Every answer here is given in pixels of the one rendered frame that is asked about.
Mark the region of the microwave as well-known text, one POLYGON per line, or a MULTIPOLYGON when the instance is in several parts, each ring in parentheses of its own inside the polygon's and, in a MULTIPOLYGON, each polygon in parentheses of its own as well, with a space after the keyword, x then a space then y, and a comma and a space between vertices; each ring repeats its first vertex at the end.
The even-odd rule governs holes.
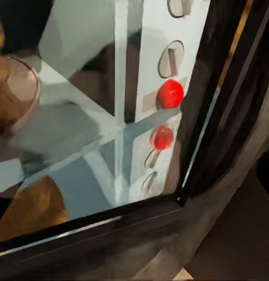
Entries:
POLYGON ((0 0, 0 281, 200 212, 269 135, 269 0, 0 0))

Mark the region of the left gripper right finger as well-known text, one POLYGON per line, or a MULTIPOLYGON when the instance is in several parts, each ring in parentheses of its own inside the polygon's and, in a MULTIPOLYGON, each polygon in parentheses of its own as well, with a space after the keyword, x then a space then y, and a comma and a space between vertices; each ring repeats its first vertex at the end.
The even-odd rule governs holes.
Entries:
POLYGON ((259 159, 256 176, 269 194, 269 156, 263 155, 259 159))

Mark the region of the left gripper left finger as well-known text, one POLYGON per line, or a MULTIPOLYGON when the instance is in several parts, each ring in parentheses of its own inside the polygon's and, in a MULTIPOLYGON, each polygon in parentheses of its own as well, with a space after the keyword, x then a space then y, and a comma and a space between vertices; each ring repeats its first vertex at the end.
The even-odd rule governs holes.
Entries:
POLYGON ((24 178, 19 156, 0 160, 0 216, 24 178))

